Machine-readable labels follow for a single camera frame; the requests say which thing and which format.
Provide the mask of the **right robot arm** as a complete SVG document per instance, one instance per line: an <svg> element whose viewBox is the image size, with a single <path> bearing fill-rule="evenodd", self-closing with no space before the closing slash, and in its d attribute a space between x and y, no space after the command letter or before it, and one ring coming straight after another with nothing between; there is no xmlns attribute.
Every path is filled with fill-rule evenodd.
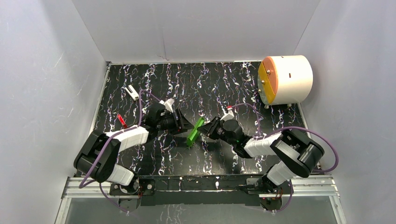
<svg viewBox="0 0 396 224"><path fill-rule="evenodd" d="M252 137L243 132L236 120L223 121L216 117L197 130L212 140L222 140L231 145L241 158L278 156L280 162L255 183L248 183L246 189L276 193L285 181L295 176L308 177L325 154L323 147L309 138L307 129L301 127L283 128L273 135Z"/></svg>

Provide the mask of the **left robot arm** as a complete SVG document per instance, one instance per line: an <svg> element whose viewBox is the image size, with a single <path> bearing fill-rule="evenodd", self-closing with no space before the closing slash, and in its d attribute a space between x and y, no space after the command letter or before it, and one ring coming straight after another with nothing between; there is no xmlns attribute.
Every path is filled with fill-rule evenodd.
<svg viewBox="0 0 396 224"><path fill-rule="evenodd" d="M116 183L126 193L134 194L140 186L137 174L117 164L119 153L153 140L159 131L181 134L193 128L193 124L180 109L155 103L148 108L140 124L117 132L92 131L77 154L73 166L98 183Z"/></svg>

